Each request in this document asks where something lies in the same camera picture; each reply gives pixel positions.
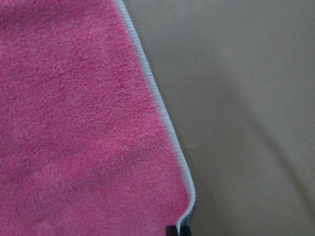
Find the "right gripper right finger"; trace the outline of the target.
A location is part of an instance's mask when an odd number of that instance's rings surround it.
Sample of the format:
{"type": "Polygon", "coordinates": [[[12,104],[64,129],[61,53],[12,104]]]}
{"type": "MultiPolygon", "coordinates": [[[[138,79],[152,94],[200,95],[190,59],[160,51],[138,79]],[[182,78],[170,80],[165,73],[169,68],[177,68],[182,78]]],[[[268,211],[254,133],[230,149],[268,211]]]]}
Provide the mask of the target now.
{"type": "Polygon", "coordinates": [[[180,226],[180,234],[179,236],[191,236],[190,226],[188,225],[181,225],[180,226]]]}

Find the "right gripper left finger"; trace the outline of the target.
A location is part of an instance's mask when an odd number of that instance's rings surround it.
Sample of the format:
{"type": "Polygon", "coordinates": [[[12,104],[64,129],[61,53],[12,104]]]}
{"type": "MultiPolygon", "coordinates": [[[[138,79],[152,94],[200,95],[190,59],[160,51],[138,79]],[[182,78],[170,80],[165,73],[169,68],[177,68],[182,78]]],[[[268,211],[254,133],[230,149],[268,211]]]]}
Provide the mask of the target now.
{"type": "Polygon", "coordinates": [[[177,236],[177,227],[175,225],[169,225],[165,227],[166,236],[177,236]]]}

